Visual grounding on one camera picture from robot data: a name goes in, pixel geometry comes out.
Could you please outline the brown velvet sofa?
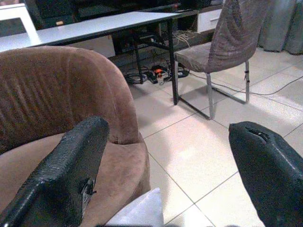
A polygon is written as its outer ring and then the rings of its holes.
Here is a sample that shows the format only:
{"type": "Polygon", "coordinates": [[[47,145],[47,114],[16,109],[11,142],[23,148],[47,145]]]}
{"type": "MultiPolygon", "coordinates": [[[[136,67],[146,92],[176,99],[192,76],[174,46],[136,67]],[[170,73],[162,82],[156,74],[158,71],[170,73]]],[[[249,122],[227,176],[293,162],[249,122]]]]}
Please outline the brown velvet sofa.
{"type": "Polygon", "coordinates": [[[109,137],[80,227],[107,223],[150,189],[129,86],[94,51],[44,46],[0,53],[0,213],[64,133],[92,116],[108,122],[109,137]]]}

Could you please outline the white folding table black legs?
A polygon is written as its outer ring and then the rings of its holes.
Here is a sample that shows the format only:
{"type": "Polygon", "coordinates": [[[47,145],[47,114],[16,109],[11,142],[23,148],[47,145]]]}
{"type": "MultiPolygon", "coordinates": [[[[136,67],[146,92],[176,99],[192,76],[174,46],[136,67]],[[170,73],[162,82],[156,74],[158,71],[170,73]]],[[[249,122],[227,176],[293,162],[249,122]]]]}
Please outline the white folding table black legs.
{"type": "Polygon", "coordinates": [[[140,38],[136,32],[132,33],[132,37],[134,38],[135,44],[144,44],[145,46],[153,46],[169,51],[173,103],[177,105],[178,102],[181,101],[200,114],[200,110],[184,100],[178,94],[178,63],[174,60],[172,32],[172,23],[174,19],[197,15],[198,13],[199,12],[197,10],[179,13],[134,11],[108,17],[100,17],[79,23],[1,37],[0,52],[45,45],[68,45],[103,37],[127,29],[134,30],[135,28],[145,25],[165,22],[167,24],[167,44],[147,41],[145,38],[140,38]]]}

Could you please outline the dark tv stand white drawer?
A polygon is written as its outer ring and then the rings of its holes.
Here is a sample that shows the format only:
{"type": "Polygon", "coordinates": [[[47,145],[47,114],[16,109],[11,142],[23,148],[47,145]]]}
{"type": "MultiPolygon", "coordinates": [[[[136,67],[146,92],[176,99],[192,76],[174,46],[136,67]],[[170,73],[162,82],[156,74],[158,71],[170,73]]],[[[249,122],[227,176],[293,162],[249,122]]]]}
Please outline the dark tv stand white drawer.
{"type": "MultiPolygon", "coordinates": [[[[197,10],[197,15],[185,16],[174,21],[174,29],[181,31],[194,31],[198,34],[211,34],[215,29],[225,0],[200,0],[202,4],[197,10]]],[[[147,41],[150,37],[153,41],[161,43],[166,38],[166,25],[150,24],[142,27],[138,35],[147,41]]],[[[106,57],[114,57],[125,52],[134,50],[134,41],[131,37],[132,31],[120,31],[94,39],[89,39],[70,44],[71,47],[83,48],[98,52],[106,57]]]]}

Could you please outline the white cabinet glass doors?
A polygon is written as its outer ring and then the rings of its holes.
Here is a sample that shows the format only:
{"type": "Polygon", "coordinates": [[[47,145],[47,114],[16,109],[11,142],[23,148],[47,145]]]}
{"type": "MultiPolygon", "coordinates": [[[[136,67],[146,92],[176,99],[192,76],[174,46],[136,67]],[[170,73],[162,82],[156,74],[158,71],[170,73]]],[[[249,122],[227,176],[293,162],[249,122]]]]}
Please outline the white cabinet glass doors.
{"type": "Polygon", "coordinates": [[[25,4],[0,6],[0,52],[41,43],[25,4]]]}

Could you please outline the grey fabric chair metal legs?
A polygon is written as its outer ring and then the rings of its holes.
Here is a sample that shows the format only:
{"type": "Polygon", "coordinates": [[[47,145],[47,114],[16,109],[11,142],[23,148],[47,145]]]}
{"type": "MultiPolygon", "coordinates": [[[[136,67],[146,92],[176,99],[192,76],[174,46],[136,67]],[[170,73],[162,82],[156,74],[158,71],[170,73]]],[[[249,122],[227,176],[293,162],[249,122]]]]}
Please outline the grey fabric chair metal legs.
{"type": "Polygon", "coordinates": [[[204,118],[214,117],[212,91],[246,104],[250,96],[249,59],[254,55],[262,24],[273,0],[225,0],[212,41],[174,52],[175,66],[182,64],[194,72],[206,74],[209,115],[198,110],[181,96],[174,102],[184,102],[204,118]],[[212,86],[211,73],[245,64],[246,99],[241,100],[212,86]]]}

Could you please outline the black television yellow sticker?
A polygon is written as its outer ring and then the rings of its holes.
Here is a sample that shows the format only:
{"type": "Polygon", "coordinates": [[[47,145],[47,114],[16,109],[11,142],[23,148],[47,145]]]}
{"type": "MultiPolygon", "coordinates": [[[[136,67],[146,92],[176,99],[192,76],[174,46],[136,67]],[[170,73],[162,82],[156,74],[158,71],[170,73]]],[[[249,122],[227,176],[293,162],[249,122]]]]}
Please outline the black television yellow sticker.
{"type": "Polygon", "coordinates": [[[36,30],[76,23],[73,0],[24,0],[36,30]]]}

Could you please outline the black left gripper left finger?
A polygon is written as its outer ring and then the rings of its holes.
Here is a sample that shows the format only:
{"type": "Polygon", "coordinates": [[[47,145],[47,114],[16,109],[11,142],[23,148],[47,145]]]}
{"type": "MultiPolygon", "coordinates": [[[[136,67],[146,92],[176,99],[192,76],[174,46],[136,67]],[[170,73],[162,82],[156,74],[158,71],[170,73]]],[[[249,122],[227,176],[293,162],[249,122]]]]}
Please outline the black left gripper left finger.
{"type": "Polygon", "coordinates": [[[79,227],[95,194],[109,125],[89,117],[66,132],[0,214],[0,227],[79,227]]]}

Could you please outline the orange black plug adapter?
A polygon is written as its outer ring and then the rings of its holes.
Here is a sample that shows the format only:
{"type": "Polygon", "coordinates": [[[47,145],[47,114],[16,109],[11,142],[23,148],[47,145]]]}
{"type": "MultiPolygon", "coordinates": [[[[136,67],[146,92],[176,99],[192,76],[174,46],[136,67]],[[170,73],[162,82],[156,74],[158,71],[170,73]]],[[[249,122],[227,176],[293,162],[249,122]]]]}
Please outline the orange black plug adapter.
{"type": "Polygon", "coordinates": [[[164,66],[160,66],[160,65],[152,66],[151,70],[153,71],[154,75],[157,78],[162,78],[162,76],[164,75],[164,73],[167,72],[167,68],[164,67],[164,66]]]}

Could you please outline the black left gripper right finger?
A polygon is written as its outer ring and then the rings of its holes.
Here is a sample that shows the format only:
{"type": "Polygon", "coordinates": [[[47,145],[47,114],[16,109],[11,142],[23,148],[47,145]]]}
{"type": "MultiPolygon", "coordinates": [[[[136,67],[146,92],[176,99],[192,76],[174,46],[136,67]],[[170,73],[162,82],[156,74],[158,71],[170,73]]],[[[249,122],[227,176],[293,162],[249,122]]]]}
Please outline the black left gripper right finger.
{"type": "Polygon", "coordinates": [[[229,125],[243,185],[265,227],[303,227],[303,157],[255,122],[229,125]]]}

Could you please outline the white pillow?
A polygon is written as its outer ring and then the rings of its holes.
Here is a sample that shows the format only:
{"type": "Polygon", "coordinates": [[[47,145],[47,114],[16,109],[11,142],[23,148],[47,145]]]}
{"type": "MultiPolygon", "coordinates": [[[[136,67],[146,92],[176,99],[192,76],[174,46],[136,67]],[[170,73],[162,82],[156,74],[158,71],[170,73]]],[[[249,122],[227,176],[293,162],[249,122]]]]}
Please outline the white pillow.
{"type": "Polygon", "coordinates": [[[160,189],[150,190],[123,207],[105,227],[164,227],[160,189]]]}

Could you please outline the grey curtain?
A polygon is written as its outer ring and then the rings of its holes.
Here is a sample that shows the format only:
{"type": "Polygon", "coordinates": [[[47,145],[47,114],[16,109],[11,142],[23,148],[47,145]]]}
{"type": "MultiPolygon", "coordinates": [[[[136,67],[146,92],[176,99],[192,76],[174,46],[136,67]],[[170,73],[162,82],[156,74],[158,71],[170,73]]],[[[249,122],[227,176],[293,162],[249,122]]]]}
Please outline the grey curtain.
{"type": "Polygon", "coordinates": [[[273,0],[258,46],[268,52],[303,54],[303,0],[273,0]]]}

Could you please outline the black power strip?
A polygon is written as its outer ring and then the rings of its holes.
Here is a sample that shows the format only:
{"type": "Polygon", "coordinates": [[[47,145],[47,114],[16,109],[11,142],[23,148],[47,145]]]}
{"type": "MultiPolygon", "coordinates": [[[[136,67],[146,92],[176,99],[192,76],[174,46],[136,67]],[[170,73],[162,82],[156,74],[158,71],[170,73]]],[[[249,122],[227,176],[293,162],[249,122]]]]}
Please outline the black power strip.
{"type": "Polygon", "coordinates": [[[145,72],[145,75],[152,84],[158,83],[157,77],[155,76],[155,74],[153,72],[147,71],[147,72],[145,72]]]}

